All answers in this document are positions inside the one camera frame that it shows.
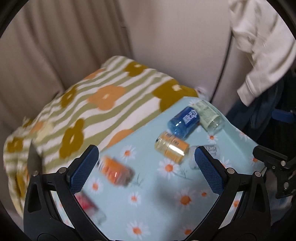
blue bottle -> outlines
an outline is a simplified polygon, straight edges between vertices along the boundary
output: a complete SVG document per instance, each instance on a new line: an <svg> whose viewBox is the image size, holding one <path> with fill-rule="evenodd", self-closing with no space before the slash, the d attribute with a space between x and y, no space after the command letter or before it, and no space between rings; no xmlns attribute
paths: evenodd
<svg viewBox="0 0 296 241"><path fill-rule="evenodd" d="M197 126L199 121L197 111L187 106L168 122L168 128L176 137L182 139Z"/></svg>

beige curtain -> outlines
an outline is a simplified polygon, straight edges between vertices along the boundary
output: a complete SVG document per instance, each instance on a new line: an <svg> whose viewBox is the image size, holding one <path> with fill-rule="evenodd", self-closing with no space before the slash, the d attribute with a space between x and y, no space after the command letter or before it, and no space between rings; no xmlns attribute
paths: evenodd
<svg viewBox="0 0 296 241"><path fill-rule="evenodd" d="M29 0L0 39L0 121L35 118L114 55L131 57L116 0Z"/></svg>

white sleeve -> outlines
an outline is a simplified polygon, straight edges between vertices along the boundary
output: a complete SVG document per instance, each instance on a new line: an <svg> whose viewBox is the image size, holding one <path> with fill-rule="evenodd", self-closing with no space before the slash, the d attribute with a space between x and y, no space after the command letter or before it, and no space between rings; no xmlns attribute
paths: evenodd
<svg viewBox="0 0 296 241"><path fill-rule="evenodd" d="M249 106L289 70L296 56L296 41L266 0L231 2L232 29L238 47L252 54L253 69L237 90L241 101Z"/></svg>

blue label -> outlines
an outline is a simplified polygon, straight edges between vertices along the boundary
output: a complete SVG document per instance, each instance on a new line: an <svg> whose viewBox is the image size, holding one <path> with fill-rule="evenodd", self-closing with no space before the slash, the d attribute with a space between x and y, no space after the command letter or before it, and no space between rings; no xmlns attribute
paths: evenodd
<svg viewBox="0 0 296 241"><path fill-rule="evenodd" d="M186 107L178 115L176 115L175 118L178 118L179 120L182 119L187 128L196 124L200 120L197 111L192 107Z"/></svg>

flower pattern blanket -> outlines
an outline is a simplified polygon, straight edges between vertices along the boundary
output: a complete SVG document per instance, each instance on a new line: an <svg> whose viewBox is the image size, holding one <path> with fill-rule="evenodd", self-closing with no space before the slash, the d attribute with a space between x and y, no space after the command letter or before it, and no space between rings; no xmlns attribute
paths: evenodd
<svg viewBox="0 0 296 241"><path fill-rule="evenodd" d="M42 158L43 173L56 172L90 144L100 151L114 145L184 96L197 93L129 58L107 60L7 138L3 160L17 212L23 215L31 143Z"/></svg>

